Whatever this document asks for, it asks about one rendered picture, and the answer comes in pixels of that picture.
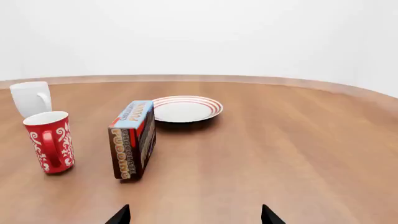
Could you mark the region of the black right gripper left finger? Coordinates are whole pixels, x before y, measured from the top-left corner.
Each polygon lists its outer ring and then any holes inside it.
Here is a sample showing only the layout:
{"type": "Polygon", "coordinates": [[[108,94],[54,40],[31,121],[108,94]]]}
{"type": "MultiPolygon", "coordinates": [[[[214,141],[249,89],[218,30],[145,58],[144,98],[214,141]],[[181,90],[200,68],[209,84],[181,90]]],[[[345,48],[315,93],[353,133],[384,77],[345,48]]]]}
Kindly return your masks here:
{"type": "Polygon", "coordinates": [[[130,208],[129,208],[129,205],[123,206],[105,224],[130,224],[130,208]]]}

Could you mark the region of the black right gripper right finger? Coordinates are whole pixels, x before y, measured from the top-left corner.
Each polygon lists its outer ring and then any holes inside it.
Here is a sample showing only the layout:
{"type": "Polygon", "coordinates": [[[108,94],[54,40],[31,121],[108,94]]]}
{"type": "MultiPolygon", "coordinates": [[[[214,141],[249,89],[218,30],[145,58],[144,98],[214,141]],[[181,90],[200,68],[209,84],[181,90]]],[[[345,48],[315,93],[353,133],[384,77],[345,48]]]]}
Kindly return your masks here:
{"type": "Polygon", "coordinates": [[[262,224],[286,224],[267,205],[262,205],[261,222],[262,224]]]}

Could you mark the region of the red mug with white pattern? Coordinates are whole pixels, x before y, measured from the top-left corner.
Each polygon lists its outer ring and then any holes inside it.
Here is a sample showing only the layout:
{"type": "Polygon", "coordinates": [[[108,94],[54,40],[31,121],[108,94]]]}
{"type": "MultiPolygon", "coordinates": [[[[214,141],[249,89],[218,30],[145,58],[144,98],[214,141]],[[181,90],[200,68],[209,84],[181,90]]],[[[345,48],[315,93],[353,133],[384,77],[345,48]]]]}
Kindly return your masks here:
{"type": "Polygon", "coordinates": [[[64,172],[75,164],[69,114],[49,111],[23,120],[41,169],[49,174],[64,172]]]}

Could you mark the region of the white plate with red rings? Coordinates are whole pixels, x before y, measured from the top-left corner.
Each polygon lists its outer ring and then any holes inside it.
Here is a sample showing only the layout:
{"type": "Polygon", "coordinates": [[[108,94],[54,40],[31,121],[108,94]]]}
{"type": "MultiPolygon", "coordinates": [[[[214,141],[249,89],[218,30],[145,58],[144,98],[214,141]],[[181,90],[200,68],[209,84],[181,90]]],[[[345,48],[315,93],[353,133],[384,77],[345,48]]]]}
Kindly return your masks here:
{"type": "Polygon", "coordinates": [[[203,96],[166,96],[152,100],[156,121],[192,123],[219,115],[223,105],[203,96]]]}

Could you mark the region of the plain white mug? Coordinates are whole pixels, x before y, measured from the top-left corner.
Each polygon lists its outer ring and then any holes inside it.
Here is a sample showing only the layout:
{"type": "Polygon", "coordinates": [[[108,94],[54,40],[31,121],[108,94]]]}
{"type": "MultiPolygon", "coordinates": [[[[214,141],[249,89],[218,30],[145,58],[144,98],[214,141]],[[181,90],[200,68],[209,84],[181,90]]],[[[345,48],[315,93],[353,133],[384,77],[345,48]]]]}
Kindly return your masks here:
{"type": "Polygon", "coordinates": [[[52,111],[47,82],[23,82],[9,87],[14,104],[23,118],[52,111]]]}

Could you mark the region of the chocolate pudding box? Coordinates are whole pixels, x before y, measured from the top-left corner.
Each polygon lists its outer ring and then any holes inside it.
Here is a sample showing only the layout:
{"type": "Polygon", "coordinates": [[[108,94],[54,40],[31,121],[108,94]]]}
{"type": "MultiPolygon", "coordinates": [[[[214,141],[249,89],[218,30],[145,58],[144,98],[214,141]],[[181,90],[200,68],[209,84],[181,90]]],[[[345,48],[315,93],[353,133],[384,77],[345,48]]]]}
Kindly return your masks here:
{"type": "Polygon", "coordinates": [[[108,126],[115,179],[139,180],[156,144],[154,103],[134,100],[108,126]]]}

